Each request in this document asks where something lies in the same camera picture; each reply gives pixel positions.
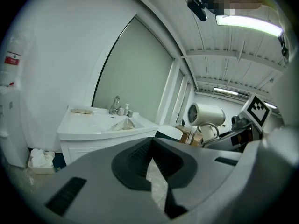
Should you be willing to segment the ceiling tube light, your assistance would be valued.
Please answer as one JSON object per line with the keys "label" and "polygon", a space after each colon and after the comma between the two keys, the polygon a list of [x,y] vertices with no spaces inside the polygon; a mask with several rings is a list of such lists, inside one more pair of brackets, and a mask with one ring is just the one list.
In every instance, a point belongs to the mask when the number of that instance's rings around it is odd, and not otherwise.
{"label": "ceiling tube light", "polygon": [[244,95],[244,96],[247,96],[247,94],[245,94],[245,93],[237,92],[237,91],[232,91],[232,90],[224,89],[224,88],[220,88],[220,87],[214,87],[213,90],[217,91],[217,92],[223,92],[223,93],[227,93],[227,94],[232,94],[232,95]]}
{"label": "ceiling tube light", "polygon": [[260,19],[246,17],[246,16],[236,16],[236,15],[217,15],[216,17],[217,25],[219,26],[235,26],[242,28],[249,28],[258,30],[275,37],[279,37],[282,35],[283,30],[281,27],[272,24],[267,21],[263,21]]}

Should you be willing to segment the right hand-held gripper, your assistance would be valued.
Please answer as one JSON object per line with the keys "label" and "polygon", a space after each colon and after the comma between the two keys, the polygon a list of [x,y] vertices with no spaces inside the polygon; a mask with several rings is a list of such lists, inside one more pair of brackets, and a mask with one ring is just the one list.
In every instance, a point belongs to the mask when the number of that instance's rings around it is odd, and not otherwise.
{"label": "right hand-held gripper", "polygon": [[231,118],[232,130],[220,135],[203,148],[242,152],[252,140],[263,137],[263,129],[271,115],[271,109],[258,96],[252,95],[238,115]]}

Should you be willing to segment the chrome faucet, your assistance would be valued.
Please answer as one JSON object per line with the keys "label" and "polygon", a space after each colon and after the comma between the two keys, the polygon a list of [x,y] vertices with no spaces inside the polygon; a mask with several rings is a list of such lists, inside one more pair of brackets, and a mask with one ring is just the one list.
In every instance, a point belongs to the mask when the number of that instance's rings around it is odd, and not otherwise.
{"label": "chrome faucet", "polygon": [[119,106],[118,108],[116,108],[115,104],[118,104],[120,101],[120,97],[119,96],[115,96],[113,103],[109,109],[109,114],[117,114],[121,108],[121,106]]}

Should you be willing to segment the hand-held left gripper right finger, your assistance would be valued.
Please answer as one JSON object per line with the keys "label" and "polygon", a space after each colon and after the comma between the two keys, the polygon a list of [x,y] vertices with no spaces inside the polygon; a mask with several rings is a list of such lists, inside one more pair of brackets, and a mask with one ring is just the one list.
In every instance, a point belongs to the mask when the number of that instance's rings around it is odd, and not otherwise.
{"label": "hand-held left gripper right finger", "polygon": [[234,224],[234,197],[223,186],[239,154],[153,138],[152,159],[167,185],[164,209],[152,224]]}

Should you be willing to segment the cardboard box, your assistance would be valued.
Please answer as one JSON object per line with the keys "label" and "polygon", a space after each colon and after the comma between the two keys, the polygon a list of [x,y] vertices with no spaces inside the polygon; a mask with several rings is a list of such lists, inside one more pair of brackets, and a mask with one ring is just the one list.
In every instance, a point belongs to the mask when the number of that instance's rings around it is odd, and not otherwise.
{"label": "cardboard box", "polygon": [[189,139],[189,135],[191,133],[191,128],[185,127],[182,125],[177,125],[175,127],[183,133],[179,142],[185,144],[187,142],[187,140]]}
{"label": "cardboard box", "polygon": [[193,147],[199,146],[199,142],[200,142],[201,139],[202,139],[201,134],[194,133],[192,138],[191,138],[190,145],[193,146]]}

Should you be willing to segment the person's beige shirt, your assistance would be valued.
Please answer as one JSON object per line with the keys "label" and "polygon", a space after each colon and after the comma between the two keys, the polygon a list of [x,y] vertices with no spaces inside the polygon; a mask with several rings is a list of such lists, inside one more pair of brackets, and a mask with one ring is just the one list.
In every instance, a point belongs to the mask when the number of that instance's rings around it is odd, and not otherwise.
{"label": "person's beige shirt", "polygon": [[271,89],[272,99],[286,128],[299,135],[299,38],[295,32],[296,15],[284,0],[276,0],[279,23],[288,49],[287,67]]}

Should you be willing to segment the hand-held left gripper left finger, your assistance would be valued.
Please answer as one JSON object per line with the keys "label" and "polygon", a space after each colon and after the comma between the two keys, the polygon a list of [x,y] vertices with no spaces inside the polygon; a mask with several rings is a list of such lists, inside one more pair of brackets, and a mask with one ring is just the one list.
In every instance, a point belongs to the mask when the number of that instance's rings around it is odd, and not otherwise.
{"label": "hand-held left gripper left finger", "polygon": [[28,205],[46,224],[164,224],[146,174],[153,138],[90,152],[46,181]]}

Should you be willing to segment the white printed cloth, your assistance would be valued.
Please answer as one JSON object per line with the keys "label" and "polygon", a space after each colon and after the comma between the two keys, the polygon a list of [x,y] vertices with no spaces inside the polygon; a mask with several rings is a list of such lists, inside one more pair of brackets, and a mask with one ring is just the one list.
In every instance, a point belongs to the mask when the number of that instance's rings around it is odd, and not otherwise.
{"label": "white printed cloth", "polygon": [[135,124],[130,118],[125,118],[122,121],[111,126],[112,131],[131,130],[135,129]]}

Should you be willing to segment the white sink vanity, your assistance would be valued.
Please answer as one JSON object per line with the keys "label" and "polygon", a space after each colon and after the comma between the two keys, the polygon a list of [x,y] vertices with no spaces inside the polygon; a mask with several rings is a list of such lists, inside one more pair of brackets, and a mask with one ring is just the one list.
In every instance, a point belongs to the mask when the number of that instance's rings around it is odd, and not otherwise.
{"label": "white sink vanity", "polygon": [[[92,115],[72,113],[71,109],[92,110]],[[107,109],[69,106],[57,130],[66,165],[83,155],[130,140],[154,137],[158,125],[134,113],[130,119],[135,129],[112,131],[111,126],[127,118],[111,115]]]}

